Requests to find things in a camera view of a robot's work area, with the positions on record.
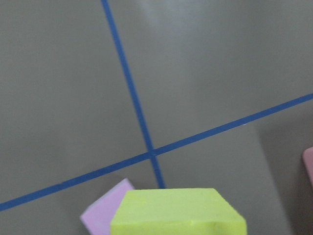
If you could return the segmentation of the yellow foam cube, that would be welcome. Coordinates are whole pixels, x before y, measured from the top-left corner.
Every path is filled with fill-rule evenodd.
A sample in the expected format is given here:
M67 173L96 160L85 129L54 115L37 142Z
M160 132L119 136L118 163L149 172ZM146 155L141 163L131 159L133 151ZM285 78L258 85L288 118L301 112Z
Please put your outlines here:
M125 194L112 235L246 235L246 220L213 188L139 189Z

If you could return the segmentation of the pink foam cube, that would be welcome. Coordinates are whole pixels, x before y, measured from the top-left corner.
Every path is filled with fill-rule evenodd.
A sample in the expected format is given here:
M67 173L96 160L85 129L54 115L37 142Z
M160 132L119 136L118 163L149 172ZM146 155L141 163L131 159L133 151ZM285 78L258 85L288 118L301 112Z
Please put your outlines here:
M110 223L126 192L134 187L128 179L123 179L103 196L93 202L80 215L80 220L91 235L109 235Z

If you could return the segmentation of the pink plastic bin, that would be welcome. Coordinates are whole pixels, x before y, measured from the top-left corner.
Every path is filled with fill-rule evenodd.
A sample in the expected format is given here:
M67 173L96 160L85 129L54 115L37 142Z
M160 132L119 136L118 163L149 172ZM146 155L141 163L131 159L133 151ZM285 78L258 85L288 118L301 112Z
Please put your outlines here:
M302 154L302 159L311 183L313 185L313 147L306 149Z

